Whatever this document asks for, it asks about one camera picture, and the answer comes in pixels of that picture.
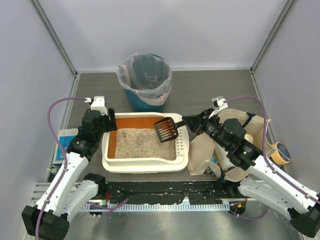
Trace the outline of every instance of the black slotted scoop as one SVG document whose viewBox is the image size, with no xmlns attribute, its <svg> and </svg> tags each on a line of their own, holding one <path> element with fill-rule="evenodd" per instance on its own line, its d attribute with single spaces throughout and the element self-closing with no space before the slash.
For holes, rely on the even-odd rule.
<svg viewBox="0 0 320 240">
<path fill-rule="evenodd" d="M 186 125 L 184 121 L 175 123 L 170 116 L 167 116 L 153 124 L 155 132 L 161 143 L 176 139 L 179 136 L 178 128 L 184 125 Z"/>
</svg>

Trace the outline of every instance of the litter box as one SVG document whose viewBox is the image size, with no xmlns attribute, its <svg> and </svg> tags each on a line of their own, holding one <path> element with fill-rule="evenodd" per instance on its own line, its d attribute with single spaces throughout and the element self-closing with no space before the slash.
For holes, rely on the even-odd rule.
<svg viewBox="0 0 320 240">
<path fill-rule="evenodd" d="M 175 123 L 182 120 L 182 116 L 176 113 L 132 112 L 115 114 L 118 129 L 154 129 L 154 123 L 164 117 L 172 117 Z M 180 127 L 178 131 L 178 138 L 173 140 L 175 141 L 174 160 L 159 157 L 115 158 L 117 132 L 105 132 L 101 146 L 102 165 L 112 173 L 149 174 L 181 171 L 188 164 L 189 135 L 185 126 Z"/>
</svg>

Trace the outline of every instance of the clear plastic bag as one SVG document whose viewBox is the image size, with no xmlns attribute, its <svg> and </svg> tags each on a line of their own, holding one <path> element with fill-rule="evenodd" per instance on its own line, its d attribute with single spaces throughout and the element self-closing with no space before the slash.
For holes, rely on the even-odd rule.
<svg viewBox="0 0 320 240">
<path fill-rule="evenodd" d="M 165 103 L 172 88 L 172 71 L 166 60 L 148 53 L 135 53 L 118 66 L 116 74 L 124 89 L 149 105 Z"/>
</svg>

